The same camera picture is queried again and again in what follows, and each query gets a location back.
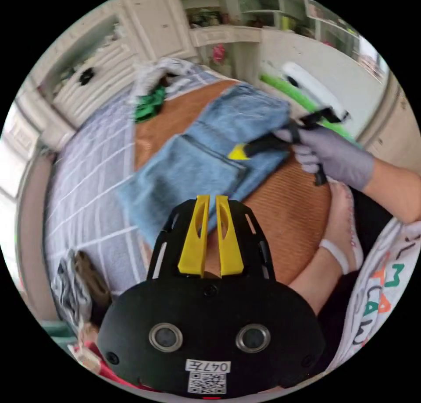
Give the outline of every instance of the white cloth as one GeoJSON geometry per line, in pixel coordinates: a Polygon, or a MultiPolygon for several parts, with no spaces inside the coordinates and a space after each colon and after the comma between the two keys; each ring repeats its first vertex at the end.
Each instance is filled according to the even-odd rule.
{"type": "MultiPolygon", "coordinates": [[[[130,92],[128,102],[136,105],[137,97],[149,95],[167,73],[185,76],[193,66],[194,64],[189,61],[168,57],[160,58],[155,63],[138,64],[136,80],[130,92]]],[[[180,88],[180,84],[187,84],[188,82],[189,80],[186,78],[180,78],[178,80],[175,78],[174,83],[167,87],[166,91],[171,92],[180,88]]]]}
{"type": "Polygon", "coordinates": [[[421,250],[421,222],[393,218],[368,254],[345,316],[343,335],[326,373],[358,352],[383,325],[403,294],[421,250]]]}

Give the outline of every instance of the wall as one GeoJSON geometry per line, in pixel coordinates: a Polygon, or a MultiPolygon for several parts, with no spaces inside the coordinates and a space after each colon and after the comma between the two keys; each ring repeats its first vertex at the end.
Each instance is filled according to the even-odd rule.
{"type": "Polygon", "coordinates": [[[37,156],[18,203],[18,264],[28,301],[47,321],[58,320],[43,256],[43,212],[51,162],[37,156]]]}
{"type": "Polygon", "coordinates": [[[352,117],[347,131],[357,137],[371,120],[383,96],[383,85],[354,60],[314,39],[262,30],[260,70],[280,76],[284,63],[293,61],[325,85],[352,117]]]}

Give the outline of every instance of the white object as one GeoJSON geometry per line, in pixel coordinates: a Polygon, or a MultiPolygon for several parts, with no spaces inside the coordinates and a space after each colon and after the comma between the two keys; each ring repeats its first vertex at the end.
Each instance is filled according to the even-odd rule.
{"type": "Polygon", "coordinates": [[[343,335],[326,373],[373,337],[401,298],[421,250],[421,222],[390,220],[377,238],[357,278],[345,316],[343,335]]]}
{"type": "Polygon", "coordinates": [[[167,74],[172,73],[178,76],[186,75],[193,67],[193,63],[177,58],[163,57],[156,63],[143,63],[138,65],[136,81],[133,85],[128,102],[136,104],[138,96],[149,95],[158,82],[167,74]]]}
{"type": "Polygon", "coordinates": [[[349,265],[348,259],[346,258],[345,254],[335,244],[333,244],[331,241],[327,239],[323,239],[321,240],[319,247],[325,248],[333,255],[333,257],[335,257],[336,261],[341,266],[342,273],[344,275],[347,275],[350,272],[350,265],[349,265]]]}
{"type": "Polygon", "coordinates": [[[298,64],[292,61],[285,63],[282,66],[282,75],[285,80],[288,80],[288,78],[295,80],[298,89],[318,105],[332,107],[341,120],[346,116],[346,109],[339,103],[335,95],[298,64]]]}

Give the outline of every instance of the striped fabric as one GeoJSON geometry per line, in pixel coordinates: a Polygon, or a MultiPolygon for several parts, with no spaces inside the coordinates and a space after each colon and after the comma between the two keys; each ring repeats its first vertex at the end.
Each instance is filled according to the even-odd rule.
{"type": "MultiPolygon", "coordinates": [[[[171,100],[218,80],[199,66],[167,94],[171,100]]],[[[143,240],[115,196],[134,173],[133,106],[129,91],[97,110],[59,154],[51,174],[44,219],[50,279],[66,252],[85,251],[114,296],[146,279],[143,240]]]]}

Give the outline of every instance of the gloved hand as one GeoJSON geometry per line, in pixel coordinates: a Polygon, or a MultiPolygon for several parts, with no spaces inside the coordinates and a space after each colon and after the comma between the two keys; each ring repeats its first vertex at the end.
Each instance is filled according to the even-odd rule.
{"type": "MultiPolygon", "coordinates": [[[[293,145],[296,160],[304,171],[316,173],[318,164],[325,174],[358,191],[363,191],[371,179],[374,157],[326,127],[299,129],[301,144],[293,145]]],[[[289,130],[275,132],[281,140],[291,143],[289,130]]]]}

